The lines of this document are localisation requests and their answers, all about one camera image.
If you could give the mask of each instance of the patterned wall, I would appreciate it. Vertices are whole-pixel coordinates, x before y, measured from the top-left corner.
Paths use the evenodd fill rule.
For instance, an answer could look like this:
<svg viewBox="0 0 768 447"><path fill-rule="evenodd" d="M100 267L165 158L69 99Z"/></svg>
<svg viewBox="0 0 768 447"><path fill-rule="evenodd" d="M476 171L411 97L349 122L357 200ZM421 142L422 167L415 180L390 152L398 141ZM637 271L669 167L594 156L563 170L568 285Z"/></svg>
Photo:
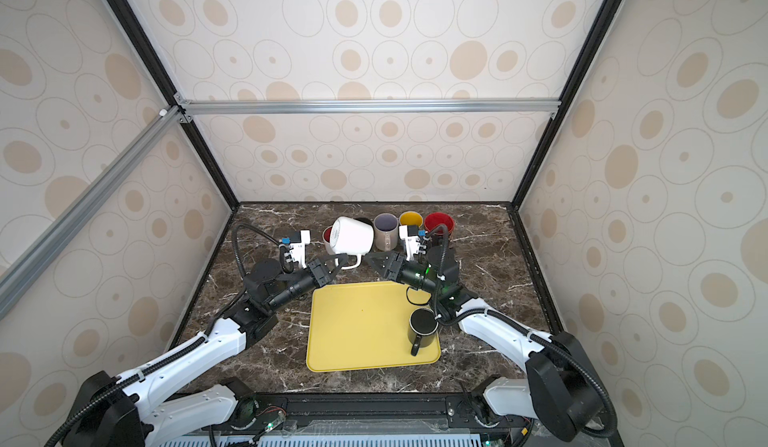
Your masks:
<svg viewBox="0 0 768 447"><path fill-rule="evenodd" d="M41 445L80 384L168 347L230 209L173 127L0 320L0 445Z"/></svg>
<svg viewBox="0 0 768 447"><path fill-rule="evenodd" d="M199 116L241 201L508 201L546 112Z"/></svg>
<svg viewBox="0 0 768 447"><path fill-rule="evenodd" d="M140 66L101 0L0 0L0 275L165 105Z"/></svg>
<svg viewBox="0 0 768 447"><path fill-rule="evenodd" d="M134 0L185 97L558 97L601 0Z"/></svg>
<svg viewBox="0 0 768 447"><path fill-rule="evenodd" d="M764 445L768 0L627 0L523 206L630 447Z"/></svg>

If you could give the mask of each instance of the black mug handle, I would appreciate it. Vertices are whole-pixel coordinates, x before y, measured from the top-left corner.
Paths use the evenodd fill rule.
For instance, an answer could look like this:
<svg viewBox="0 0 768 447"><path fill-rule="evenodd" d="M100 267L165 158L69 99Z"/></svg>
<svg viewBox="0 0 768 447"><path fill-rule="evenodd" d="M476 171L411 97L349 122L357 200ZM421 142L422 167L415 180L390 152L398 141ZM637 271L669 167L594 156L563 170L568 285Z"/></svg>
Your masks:
<svg viewBox="0 0 768 447"><path fill-rule="evenodd" d="M422 335L418 333L413 340L413 346L411 346L411 355L416 357L418 354L418 348L422 346Z"/></svg>

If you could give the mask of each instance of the mug handle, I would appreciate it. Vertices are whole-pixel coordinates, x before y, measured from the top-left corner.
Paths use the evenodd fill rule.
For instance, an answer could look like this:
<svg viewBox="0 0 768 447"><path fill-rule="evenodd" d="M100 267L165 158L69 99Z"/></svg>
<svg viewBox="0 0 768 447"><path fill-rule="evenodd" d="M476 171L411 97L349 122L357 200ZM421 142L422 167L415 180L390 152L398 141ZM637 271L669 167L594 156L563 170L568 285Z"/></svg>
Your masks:
<svg viewBox="0 0 768 447"><path fill-rule="evenodd" d="M362 255L358 253L357 254L357 263L355 263L355 265L344 266L344 267L341 268L341 270L354 269L355 267L359 267L360 266L360 262L362 262Z"/></svg>
<svg viewBox="0 0 768 447"><path fill-rule="evenodd" d="M413 345L411 346L411 355L416 357L418 354L418 348L422 346L422 335L418 333L416 335L416 338L413 340Z"/></svg>

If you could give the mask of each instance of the marble tabletop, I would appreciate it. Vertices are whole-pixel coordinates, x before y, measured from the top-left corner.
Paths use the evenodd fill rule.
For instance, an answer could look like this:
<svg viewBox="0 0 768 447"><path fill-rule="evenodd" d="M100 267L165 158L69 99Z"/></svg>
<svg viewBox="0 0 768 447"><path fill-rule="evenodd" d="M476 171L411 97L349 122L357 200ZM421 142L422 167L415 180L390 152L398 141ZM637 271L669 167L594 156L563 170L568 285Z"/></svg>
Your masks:
<svg viewBox="0 0 768 447"><path fill-rule="evenodd" d="M547 330L531 278L525 267L506 206L502 204L243 204L236 222L249 222L274 237L309 229L312 244L306 257L325 255L320 235L339 216L373 219L382 212L399 215L416 211L426 216L445 212L456 221L451 245L461 261L466 287L491 306L535 329ZM273 245L247 231L240 231L240 250L246 269L255 260L275 257ZM337 283L380 280L363 264L343 270ZM191 306L181 341L205 328L210 316L242 288L227 238L221 246L205 285ZM237 376L256 392L457 392L459 383L475 387L489 375L520 378L522 371L499 352L468 336L458 327L441 327L442 354L429 365L314 373L306 367L311 295L290 303L278 313L280 322L257 345L209 369L184 392L206 389L222 379Z"/></svg>

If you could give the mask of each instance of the white mug handle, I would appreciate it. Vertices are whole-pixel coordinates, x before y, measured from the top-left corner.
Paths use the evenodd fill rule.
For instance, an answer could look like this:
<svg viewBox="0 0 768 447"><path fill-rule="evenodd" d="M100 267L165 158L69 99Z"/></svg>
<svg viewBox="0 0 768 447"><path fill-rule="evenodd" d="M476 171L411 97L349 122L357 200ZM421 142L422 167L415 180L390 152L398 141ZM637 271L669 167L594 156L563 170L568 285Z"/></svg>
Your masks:
<svg viewBox="0 0 768 447"><path fill-rule="evenodd" d="M341 270L354 269L355 267L360 266L360 262L362 262L362 255L358 253L357 263L355 265L348 265L348 266L342 267Z"/></svg>

